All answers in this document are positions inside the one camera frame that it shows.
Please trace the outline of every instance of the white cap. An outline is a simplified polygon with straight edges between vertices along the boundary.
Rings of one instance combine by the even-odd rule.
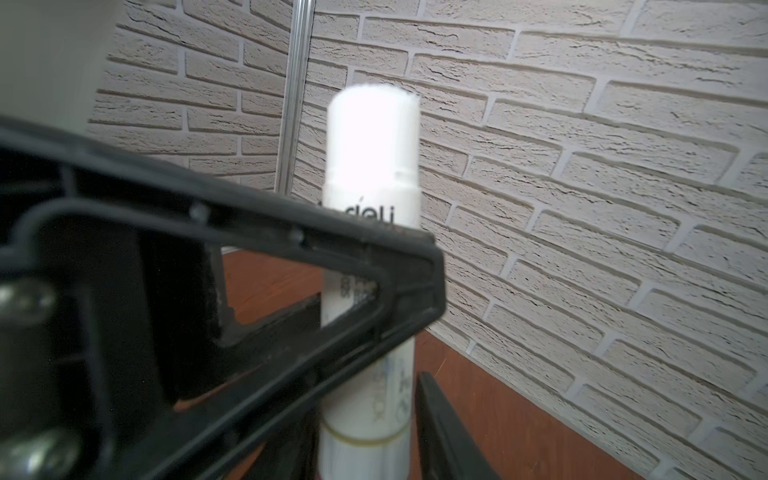
[[[355,85],[328,106],[326,183],[419,184],[419,97]]]

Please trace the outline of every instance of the brick-patterned wallpaper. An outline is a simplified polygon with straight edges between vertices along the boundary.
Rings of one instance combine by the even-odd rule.
[[[317,0],[294,194],[349,84],[422,97],[430,330],[648,478],[768,478],[768,5]]]
[[[88,133],[273,189],[290,16],[283,0],[126,0]]]

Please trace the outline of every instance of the deli glue stick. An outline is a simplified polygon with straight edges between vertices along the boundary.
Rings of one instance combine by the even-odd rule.
[[[392,85],[357,85],[328,107],[323,206],[419,228],[419,97]],[[320,318],[327,325],[375,288],[326,270]],[[324,400],[322,480],[406,480],[410,463],[413,338]]]

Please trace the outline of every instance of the wooden floor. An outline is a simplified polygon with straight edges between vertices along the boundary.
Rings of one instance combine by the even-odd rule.
[[[242,323],[257,321],[320,289],[319,269],[258,253],[228,253],[224,269],[229,302]],[[416,371],[435,376],[483,455],[502,478],[641,479],[429,333],[417,335],[415,354]],[[410,480],[421,480],[415,428],[411,443]],[[241,475],[233,472],[227,480],[237,480]]]

